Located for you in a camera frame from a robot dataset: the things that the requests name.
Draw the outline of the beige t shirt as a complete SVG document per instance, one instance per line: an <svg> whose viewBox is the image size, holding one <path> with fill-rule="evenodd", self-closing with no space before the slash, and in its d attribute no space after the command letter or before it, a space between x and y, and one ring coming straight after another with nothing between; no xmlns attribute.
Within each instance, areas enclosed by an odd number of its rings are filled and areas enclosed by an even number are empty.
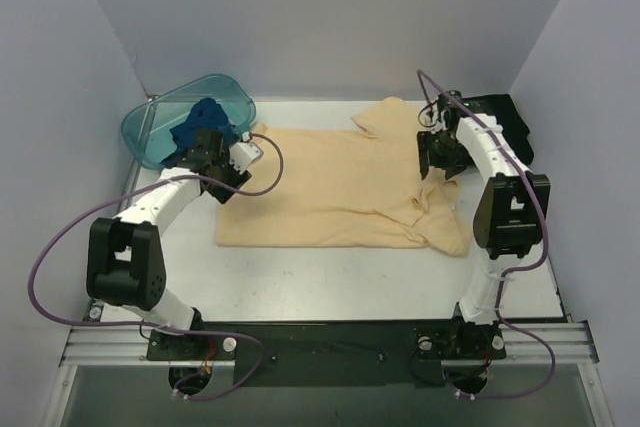
<svg viewBox="0 0 640 427"><path fill-rule="evenodd" d="M245 187L219 207L223 247L430 247L467 255L472 234L455 208L459 185L438 169L421 175L420 125L390 97L355 114L346 130L257 123L264 155Z"/></svg>

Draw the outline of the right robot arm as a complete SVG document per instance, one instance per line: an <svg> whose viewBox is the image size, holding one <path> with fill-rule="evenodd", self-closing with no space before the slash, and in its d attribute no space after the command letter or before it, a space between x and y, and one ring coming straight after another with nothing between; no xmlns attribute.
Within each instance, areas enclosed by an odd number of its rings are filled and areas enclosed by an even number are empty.
<svg viewBox="0 0 640 427"><path fill-rule="evenodd" d="M421 176L440 170L451 179L474 166L485 183L472 222L474 241L484 253L458 303L464 321L446 332L450 351L469 356L482 344L476 325L498 319L504 272L548 239L543 222L551 184L530 170L530 130L507 94L465 98L457 90L445 91L427 103L419 121Z"/></svg>

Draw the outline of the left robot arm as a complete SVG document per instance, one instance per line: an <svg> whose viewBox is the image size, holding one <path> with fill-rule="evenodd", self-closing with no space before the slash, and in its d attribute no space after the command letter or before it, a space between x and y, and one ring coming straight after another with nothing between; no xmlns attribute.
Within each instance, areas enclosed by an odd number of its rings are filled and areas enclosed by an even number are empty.
<svg viewBox="0 0 640 427"><path fill-rule="evenodd" d="M86 276L89 296L164 330L175 329L170 347L184 359L199 356L206 335L193 326L196 310L167 287L161 236L203 193L221 204L227 202L251 178L248 168L262 156L248 135L229 145L218 131L197 130L190 146L165 159L160 187L114 218L92 223Z"/></svg>

